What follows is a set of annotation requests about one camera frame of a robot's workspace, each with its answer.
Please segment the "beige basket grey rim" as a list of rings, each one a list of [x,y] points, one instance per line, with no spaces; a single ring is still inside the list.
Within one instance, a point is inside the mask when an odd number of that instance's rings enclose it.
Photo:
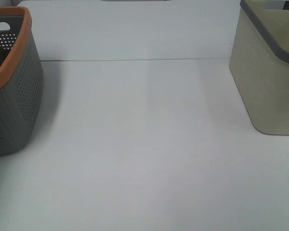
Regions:
[[[289,0],[242,0],[229,69],[252,125],[289,136]]]

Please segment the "grey perforated basket orange rim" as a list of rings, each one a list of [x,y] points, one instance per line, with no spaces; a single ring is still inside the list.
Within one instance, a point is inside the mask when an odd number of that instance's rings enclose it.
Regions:
[[[0,49],[9,51],[0,66],[0,156],[23,149],[37,120],[43,69],[26,7],[0,7]]]

